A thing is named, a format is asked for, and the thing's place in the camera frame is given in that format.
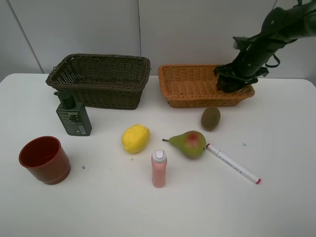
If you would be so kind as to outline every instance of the bottle cap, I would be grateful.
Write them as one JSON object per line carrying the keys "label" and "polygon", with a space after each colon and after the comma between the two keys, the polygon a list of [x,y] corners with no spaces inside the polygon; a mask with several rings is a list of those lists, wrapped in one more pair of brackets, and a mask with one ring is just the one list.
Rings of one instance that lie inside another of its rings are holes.
{"label": "bottle cap", "polygon": [[55,92],[54,95],[58,96],[58,99],[60,100],[60,103],[63,109],[70,110],[76,106],[76,102],[71,92],[69,91]]}
{"label": "bottle cap", "polygon": [[157,163],[163,163],[167,159],[167,154],[164,150],[155,150],[153,153],[153,159]]}

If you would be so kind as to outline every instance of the kiwi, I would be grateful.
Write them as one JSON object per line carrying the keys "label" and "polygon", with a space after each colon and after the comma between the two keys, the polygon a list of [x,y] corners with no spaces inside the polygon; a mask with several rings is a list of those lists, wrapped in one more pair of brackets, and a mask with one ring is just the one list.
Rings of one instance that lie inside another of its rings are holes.
{"label": "kiwi", "polygon": [[206,131],[213,131],[219,124],[221,113],[216,107],[208,107],[202,114],[201,125]]}

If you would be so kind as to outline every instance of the orange wicker basket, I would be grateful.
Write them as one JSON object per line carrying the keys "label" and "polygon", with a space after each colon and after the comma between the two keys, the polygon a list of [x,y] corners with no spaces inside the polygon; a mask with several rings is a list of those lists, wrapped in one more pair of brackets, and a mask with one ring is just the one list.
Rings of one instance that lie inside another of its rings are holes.
{"label": "orange wicker basket", "polygon": [[159,83],[162,95],[175,108],[226,107],[252,97],[252,86],[234,93],[218,91],[214,74],[217,64],[173,64],[159,67]]}

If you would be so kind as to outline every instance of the dark green bottle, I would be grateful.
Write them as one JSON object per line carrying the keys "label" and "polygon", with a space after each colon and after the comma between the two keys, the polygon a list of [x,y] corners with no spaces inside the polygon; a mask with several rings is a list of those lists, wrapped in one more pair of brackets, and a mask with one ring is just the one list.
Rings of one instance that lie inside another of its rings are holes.
{"label": "dark green bottle", "polygon": [[83,102],[76,102],[71,92],[55,92],[60,100],[56,112],[71,136],[90,136],[92,126]]}

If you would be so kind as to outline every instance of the basket rim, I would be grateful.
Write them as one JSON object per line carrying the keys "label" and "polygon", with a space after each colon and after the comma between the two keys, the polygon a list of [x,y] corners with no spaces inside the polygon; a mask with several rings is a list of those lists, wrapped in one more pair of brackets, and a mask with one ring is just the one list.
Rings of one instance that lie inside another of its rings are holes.
{"label": "basket rim", "polygon": [[[59,83],[52,81],[56,75],[60,73],[60,70],[66,65],[67,60],[72,57],[99,57],[99,58],[129,58],[129,59],[140,59],[145,62],[145,66],[142,71],[143,80],[137,86],[121,86],[121,85],[89,85],[89,84],[80,84],[80,83]],[[129,56],[129,55],[116,55],[116,54],[85,54],[85,53],[76,53],[70,54],[66,56],[56,67],[53,68],[51,73],[48,75],[46,79],[46,83],[49,86],[58,88],[58,89],[80,89],[85,90],[82,87],[86,87],[87,90],[111,90],[111,91],[120,91],[120,92],[138,92],[145,88],[145,85],[148,82],[149,74],[150,74],[150,60],[145,57],[139,56]]]}
{"label": "basket rim", "polygon": [[230,99],[230,97],[234,97],[236,99],[246,99],[250,98],[255,94],[255,91],[251,85],[247,86],[250,91],[248,93],[244,94],[223,94],[223,95],[199,95],[199,96],[186,96],[186,95],[172,95],[169,94],[165,88],[166,81],[164,79],[164,74],[163,74],[163,69],[164,68],[172,68],[172,67],[214,67],[216,65],[220,64],[164,64],[161,65],[158,69],[158,78],[159,78],[159,84],[160,84],[160,90],[162,92],[162,95],[167,99],[167,100],[179,100],[179,101],[187,101],[187,100],[196,100],[196,99]]}

